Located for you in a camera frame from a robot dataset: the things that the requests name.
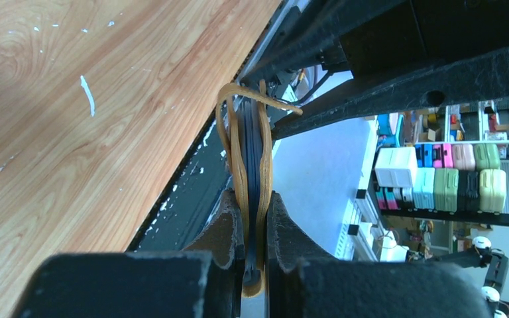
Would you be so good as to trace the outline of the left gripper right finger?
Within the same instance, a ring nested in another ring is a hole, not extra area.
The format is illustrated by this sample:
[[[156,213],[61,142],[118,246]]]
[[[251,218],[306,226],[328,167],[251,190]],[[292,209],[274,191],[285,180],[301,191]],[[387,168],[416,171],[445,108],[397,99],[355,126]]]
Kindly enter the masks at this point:
[[[322,249],[273,193],[266,218],[267,317],[492,317],[477,287],[444,262],[353,262]]]

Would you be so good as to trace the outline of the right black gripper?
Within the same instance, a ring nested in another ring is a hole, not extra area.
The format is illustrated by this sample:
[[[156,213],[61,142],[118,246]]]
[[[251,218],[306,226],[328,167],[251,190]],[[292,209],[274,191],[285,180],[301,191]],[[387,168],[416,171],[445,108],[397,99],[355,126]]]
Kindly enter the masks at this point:
[[[404,1],[340,43],[354,76],[453,63],[348,80],[304,105],[301,116],[277,121],[273,139],[357,117],[509,97],[509,1]]]

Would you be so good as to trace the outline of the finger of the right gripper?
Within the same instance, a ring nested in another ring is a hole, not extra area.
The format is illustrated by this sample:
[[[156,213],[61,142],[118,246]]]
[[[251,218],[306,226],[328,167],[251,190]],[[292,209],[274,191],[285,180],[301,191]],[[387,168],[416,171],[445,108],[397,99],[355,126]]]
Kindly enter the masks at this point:
[[[395,8],[401,1],[332,1],[301,35],[277,48],[242,78],[246,85],[286,68],[300,66],[304,58],[315,56],[333,41]]]

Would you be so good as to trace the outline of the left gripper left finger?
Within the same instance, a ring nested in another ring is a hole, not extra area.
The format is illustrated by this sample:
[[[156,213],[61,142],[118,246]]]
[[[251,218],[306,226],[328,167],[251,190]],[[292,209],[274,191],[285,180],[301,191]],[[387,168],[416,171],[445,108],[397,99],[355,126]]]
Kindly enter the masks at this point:
[[[182,250],[57,254],[31,276],[14,317],[239,317],[241,212],[222,193],[210,224]]]

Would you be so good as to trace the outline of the yellow leather card holder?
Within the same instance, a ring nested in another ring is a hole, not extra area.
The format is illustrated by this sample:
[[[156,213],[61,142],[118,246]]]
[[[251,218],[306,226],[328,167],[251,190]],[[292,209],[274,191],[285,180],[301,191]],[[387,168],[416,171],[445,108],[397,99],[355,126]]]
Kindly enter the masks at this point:
[[[246,265],[242,296],[256,297],[265,284],[266,215],[273,185],[272,133],[267,108],[302,115],[295,105],[268,96],[266,82],[253,90],[225,84],[217,94],[215,119],[241,212]]]

